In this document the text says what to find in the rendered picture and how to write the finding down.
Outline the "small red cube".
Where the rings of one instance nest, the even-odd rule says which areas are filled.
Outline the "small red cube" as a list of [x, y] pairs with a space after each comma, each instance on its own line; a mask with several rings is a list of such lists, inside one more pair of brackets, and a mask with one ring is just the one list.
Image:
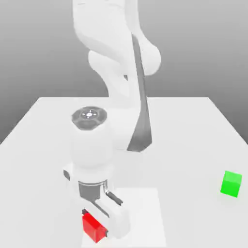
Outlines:
[[82, 216], [83, 230], [84, 232], [95, 242], [105, 238], [106, 228], [97, 221], [90, 213], [86, 213]]

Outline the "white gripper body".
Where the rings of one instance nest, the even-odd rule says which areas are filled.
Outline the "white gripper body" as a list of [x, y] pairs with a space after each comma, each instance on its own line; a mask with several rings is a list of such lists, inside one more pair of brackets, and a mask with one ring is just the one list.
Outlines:
[[124, 202], [103, 194], [94, 202], [80, 199], [80, 203], [82, 209], [86, 209], [108, 230], [109, 236], [121, 239], [130, 232], [130, 214]]

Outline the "small green cube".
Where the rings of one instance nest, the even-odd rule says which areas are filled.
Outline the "small green cube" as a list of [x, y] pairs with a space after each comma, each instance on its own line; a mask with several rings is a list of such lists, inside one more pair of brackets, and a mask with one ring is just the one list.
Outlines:
[[225, 171], [220, 192], [232, 197], [238, 197], [242, 182], [242, 175], [231, 171]]

